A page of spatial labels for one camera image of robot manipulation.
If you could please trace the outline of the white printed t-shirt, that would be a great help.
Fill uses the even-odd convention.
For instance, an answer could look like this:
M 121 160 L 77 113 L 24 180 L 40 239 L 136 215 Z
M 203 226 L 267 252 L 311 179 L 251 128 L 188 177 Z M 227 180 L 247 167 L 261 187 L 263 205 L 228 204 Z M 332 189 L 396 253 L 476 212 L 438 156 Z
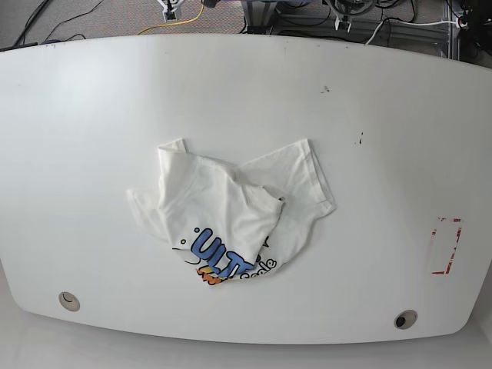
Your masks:
M 158 160 L 157 189 L 128 190 L 130 209 L 209 285 L 274 275 L 336 208 L 307 139 L 242 165 L 192 154 L 178 139 Z

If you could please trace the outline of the red tape rectangle marking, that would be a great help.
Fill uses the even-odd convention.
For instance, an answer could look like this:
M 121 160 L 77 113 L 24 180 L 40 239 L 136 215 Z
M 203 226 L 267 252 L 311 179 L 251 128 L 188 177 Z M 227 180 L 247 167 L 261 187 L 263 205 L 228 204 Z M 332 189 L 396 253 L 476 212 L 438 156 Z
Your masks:
M 463 227 L 461 218 L 438 218 L 431 234 L 428 269 L 432 275 L 450 273 L 460 234 Z

